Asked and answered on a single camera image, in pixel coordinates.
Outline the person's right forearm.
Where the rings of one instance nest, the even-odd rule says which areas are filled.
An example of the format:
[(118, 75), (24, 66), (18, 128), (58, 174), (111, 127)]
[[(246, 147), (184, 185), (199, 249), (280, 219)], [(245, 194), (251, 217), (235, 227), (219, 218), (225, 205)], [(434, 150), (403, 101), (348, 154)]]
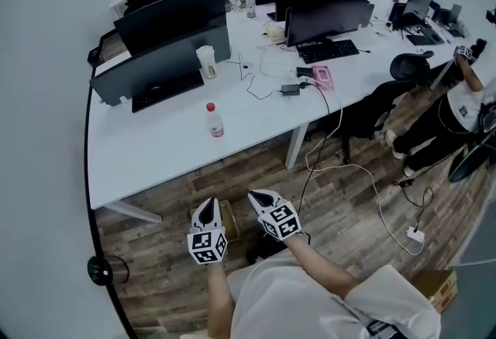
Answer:
[(284, 243), (306, 273), (328, 292), (345, 299), (359, 285), (347, 270), (324, 258), (299, 236), (293, 235)]

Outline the person's light grey shirt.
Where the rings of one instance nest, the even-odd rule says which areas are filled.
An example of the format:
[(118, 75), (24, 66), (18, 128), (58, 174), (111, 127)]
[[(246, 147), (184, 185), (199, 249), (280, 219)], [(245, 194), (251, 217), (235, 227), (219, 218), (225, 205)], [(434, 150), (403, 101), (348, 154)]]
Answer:
[(439, 339), (441, 316), (385, 265), (341, 299), (289, 252), (233, 272), (228, 339)]

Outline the black office chair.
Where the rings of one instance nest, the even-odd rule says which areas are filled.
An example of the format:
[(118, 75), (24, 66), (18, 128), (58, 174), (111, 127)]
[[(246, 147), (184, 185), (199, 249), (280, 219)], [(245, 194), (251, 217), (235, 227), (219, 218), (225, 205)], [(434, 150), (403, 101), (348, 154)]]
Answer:
[(350, 138), (374, 139), (382, 130), (386, 118), (395, 108), (395, 99), (420, 85), (425, 85), (431, 76), (428, 59), (435, 53), (431, 50), (416, 54), (399, 54), (393, 59), (390, 74), (393, 78), (379, 85), (370, 95), (343, 110), (341, 139), (343, 162), (350, 163)]

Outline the steel trash can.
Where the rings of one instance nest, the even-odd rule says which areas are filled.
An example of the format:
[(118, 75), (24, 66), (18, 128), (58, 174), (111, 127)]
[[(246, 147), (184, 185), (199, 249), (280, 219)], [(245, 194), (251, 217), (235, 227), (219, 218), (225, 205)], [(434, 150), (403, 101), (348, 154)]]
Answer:
[(107, 286), (126, 283), (129, 280), (129, 267), (120, 257), (93, 256), (88, 260), (89, 278), (96, 285)]

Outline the beige tissue pack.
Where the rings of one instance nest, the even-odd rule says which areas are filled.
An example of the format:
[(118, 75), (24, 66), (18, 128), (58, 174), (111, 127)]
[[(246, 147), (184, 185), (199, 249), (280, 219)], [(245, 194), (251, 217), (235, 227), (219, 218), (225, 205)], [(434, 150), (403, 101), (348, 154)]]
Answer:
[(266, 26), (264, 34), (274, 43), (286, 41), (285, 30), (279, 26)]

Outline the white lidded tumbler cup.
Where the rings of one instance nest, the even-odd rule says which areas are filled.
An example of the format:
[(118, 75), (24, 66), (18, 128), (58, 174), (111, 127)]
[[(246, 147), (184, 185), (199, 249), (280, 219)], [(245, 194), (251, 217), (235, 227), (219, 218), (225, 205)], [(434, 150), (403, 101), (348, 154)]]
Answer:
[(204, 45), (196, 50), (198, 60), (201, 64), (206, 78), (215, 78), (217, 76), (215, 50), (213, 46)]

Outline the black computer monitor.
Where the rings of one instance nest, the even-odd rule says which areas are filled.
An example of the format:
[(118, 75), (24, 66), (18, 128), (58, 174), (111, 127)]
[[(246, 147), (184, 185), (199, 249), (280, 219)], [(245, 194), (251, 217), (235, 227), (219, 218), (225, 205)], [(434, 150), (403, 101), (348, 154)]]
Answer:
[(132, 99), (152, 84), (200, 69), (196, 50), (203, 46), (214, 48), (217, 62), (230, 58), (227, 25), (209, 27), (130, 57), (95, 75), (90, 86), (104, 103), (117, 106), (122, 97)]

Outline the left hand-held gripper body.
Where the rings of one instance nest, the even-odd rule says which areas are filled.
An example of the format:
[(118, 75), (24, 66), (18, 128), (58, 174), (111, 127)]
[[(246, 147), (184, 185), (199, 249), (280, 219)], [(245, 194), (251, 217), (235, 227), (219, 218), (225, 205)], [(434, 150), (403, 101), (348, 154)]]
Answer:
[(188, 251), (198, 265), (221, 262), (227, 249), (225, 227), (187, 235)]

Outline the brown cardboard box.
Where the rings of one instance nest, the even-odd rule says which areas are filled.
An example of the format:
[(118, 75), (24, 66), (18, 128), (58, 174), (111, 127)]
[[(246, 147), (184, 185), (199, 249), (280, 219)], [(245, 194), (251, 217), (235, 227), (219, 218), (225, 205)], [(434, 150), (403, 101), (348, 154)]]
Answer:
[(226, 239), (228, 242), (234, 242), (240, 239), (240, 231), (236, 218), (233, 214), (232, 207), (228, 200), (221, 200), (219, 202), (221, 213), (222, 225), (226, 229)]

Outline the plastic bottle with red cap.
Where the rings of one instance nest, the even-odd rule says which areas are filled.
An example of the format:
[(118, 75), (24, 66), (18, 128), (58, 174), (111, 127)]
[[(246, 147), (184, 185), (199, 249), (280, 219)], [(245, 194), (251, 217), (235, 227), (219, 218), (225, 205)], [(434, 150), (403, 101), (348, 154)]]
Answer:
[(224, 134), (222, 118), (213, 102), (206, 104), (206, 120), (210, 134), (213, 137), (222, 137)]

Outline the closed printed cardboard carton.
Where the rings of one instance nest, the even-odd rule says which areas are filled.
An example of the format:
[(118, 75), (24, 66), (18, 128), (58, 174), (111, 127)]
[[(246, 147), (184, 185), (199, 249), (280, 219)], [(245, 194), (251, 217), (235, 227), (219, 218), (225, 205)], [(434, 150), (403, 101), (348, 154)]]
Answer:
[(454, 269), (420, 272), (412, 279), (412, 284), (438, 313), (442, 313), (458, 293)]

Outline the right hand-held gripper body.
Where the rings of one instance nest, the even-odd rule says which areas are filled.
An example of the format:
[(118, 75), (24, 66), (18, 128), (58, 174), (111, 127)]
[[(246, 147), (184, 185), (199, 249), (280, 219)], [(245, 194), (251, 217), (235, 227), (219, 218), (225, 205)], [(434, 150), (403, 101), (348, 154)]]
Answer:
[(298, 214), (289, 201), (263, 213), (258, 217), (258, 222), (265, 233), (277, 240), (286, 240), (301, 232)]

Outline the person's left forearm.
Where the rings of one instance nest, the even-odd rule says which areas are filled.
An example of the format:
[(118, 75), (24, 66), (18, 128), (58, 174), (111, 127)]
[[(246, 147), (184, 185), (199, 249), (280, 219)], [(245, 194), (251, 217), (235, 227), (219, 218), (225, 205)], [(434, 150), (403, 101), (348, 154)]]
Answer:
[(211, 339), (230, 339), (235, 304), (229, 289), (222, 263), (207, 265), (208, 320), (207, 331)]

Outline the person's black trousers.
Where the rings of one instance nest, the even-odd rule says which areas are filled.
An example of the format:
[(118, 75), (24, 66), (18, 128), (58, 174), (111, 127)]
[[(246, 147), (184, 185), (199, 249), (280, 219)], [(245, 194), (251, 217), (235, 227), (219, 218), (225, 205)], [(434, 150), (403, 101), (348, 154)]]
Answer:
[(286, 248), (287, 246), (283, 242), (273, 237), (261, 237), (257, 244), (247, 251), (246, 259), (250, 265), (254, 265), (259, 259), (270, 258)]

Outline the black keyboard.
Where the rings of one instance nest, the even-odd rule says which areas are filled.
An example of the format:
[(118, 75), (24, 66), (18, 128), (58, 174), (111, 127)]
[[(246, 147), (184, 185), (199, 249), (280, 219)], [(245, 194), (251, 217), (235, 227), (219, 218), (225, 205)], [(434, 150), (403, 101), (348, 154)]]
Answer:
[(203, 77), (199, 70), (173, 76), (161, 83), (153, 83), (148, 85), (143, 93), (133, 97), (132, 113), (142, 111), (203, 85)]
[(297, 51), (306, 64), (314, 64), (360, 53), (352, 40), (326, 40), (321, 43), (310, 43), (297, 46)]

